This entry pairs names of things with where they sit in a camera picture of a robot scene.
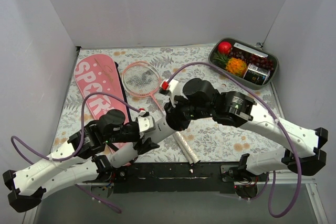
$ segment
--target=can label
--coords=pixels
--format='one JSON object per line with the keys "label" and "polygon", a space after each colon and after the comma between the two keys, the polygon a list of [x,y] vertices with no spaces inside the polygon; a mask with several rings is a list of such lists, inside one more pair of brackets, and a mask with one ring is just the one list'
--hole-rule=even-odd
{"label": "can label", "polygon": [[244,73],[243,79],[256,85],[263,85],[267,81],[269,75],[269,70],[258,68],[255,65],[249,64]]}

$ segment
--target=pink badminton racket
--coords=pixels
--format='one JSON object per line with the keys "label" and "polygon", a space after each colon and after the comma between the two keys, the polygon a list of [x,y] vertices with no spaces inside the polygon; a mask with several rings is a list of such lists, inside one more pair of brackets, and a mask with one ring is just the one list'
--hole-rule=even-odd
{"label": "pink badminton racket", "polygon": [[[151,97],[161,113],[164,114],[164,110],[154,96],[160,88],[161,77],[152,65],[146,61],[134,62],[125,68],[121,80],[130,95],[138,98]],[[190,164],[200,161],[182,134],[175,133],[173,136]]]}

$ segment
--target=pineapple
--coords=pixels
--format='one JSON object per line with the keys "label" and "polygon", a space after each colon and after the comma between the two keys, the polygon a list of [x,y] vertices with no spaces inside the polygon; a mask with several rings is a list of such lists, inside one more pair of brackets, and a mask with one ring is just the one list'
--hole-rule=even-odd
{"label": "pineapple", "polygon": [[247,66],[246,63],[241,59],[236,58],[228,58],[225,54],[215,53],[216,61],[218,62],[219,66],[225,69],[226,71],[242,77]]}

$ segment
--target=gray floor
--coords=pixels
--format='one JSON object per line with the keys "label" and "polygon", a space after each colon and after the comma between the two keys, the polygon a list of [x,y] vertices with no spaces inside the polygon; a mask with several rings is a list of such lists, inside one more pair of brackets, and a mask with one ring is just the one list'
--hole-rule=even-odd
{"label": "gray floor", "polygon": [[[293,196],[294,185],[277,185],[273,209],[284,210]],[[118,215],[92,201],[76,187],[69,187],[43,200],[34,224],[53,223],[317,223],[305,186],[290,213],[275,219],[268,213],[268,190],[259,199],[219,197],[216,193],[131,193],[112,194],[109,200],[123,209]],[[96,194],[104,193],[95,189]]]}

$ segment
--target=table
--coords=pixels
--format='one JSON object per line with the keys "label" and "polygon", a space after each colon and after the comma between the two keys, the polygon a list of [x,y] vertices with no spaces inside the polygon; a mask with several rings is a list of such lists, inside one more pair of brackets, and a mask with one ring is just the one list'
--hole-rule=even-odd
{"label": "table", "polygon": [[[207,62],[212,48],[213,45],[170,48],[82,49],[79,52],[77,62],[93,54],[106,54],[119,64],[121,73],[130,63],[144,60],[156,67],[161,77],[166,79],[183,64],[194,61]],[[186,83],[196,77],[208,80],[220,92],[234,90],[247,94],[226,77],[215,73],[207,66],[188,67],[177,75],[177,80]],[[281,107],[277,102],[272,85],[268,85],[255,93],[266,101],[273,111],[280,116]],[[164,104],[169,99],[159,93],[155,94],[155,97],[160,104]],[[69,136],[80,130],[82,101],[83,97],[72,76],[52,151],[65,142]],[[150,97],[139,100],[128,95],[128,102],[136,108],[145,108],[156,120],[161,117]],[[135,118],[136,114],[131,111],[131,116]],[[93,117],[86,108],[85,123],[90,120],[93,120]],[[212,119],[192,121],[189,128],[182,134],[198,157],[205,162],[238,161],[244,153],[271,151],[279,147],[278,144],[258,134],[234,127],[218,125]],[[106,148],[103,153],[107,156],[111,155],[109,148]],[[141,155],[137,162],[187,162],[187,160],[173,138],[168,137],[160,143],[160,148]]]}

